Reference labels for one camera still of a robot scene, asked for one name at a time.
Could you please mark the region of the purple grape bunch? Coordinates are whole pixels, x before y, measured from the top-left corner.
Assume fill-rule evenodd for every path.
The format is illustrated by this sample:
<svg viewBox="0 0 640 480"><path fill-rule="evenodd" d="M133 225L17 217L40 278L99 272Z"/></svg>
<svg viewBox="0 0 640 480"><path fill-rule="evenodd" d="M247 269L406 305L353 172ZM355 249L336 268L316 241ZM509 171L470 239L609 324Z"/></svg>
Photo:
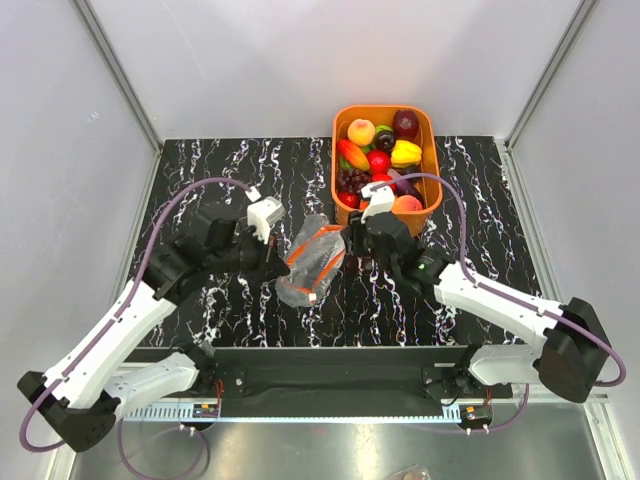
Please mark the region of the purple grape bunch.
<svg viewBox="0 0 640 480"><path fill-rule="evenodd" d="M337 191L359 195L361 189L371 182L371 178L368 172L356 168L341 170L336 180Z"/></svg>

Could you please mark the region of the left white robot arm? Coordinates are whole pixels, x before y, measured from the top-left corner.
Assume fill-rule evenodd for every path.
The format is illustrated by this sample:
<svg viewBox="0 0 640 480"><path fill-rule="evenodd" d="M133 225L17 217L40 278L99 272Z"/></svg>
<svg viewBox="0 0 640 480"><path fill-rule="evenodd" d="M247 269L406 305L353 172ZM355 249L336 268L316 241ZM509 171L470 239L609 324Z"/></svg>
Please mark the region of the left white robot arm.
<svg viewBox="0 0 640 480"><path fill-rule="evenodd" d="M127 414L163 397L208 394L215 386L212 353L184 344L160 361L120 375L117 370L139 342L170 316L213 274L253 273L266 282L287 273L276 252L272 226L284 214L267 197L247 208L238 230L234 210L200 207L192 223L173 239L152 246L141 277L131 279L107 314L62 360L45 372L28 371L18 381L30 402L74 452L101 442Z"/></svg>

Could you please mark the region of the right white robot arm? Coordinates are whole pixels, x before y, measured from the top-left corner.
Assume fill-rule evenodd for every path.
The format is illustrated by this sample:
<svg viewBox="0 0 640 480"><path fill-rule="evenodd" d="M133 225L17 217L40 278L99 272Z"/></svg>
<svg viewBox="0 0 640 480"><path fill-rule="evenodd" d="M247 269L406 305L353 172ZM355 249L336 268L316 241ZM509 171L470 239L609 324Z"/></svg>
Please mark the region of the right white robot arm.
<svg viewBox="0 0 640 480"><path fill-rule="evenodd" d="M401 296L468 312L519 338L512 345L467 348L453 374L463 395L498 384L540 384L583 403L597 386L612 353L589 302L572 298L562 304L465 272L460 262L420 245L391 212L353 212L343 236L349 252L372 257Z"/></svg>

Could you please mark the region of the clear orange zip bag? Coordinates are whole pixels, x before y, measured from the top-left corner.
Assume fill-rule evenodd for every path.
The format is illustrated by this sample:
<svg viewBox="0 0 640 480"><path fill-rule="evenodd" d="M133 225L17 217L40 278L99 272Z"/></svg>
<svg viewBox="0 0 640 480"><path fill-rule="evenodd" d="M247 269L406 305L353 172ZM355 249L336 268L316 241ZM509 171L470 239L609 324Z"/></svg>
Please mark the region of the clear orange zip bag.
<svg viewBox="0 0 640 480"><path fill-rule="evenodd" d="M292 308L315 306L322 300L346 254L342 227L323 214L305 218L285 263L289 273L277 279L280 302Z"/></svg>

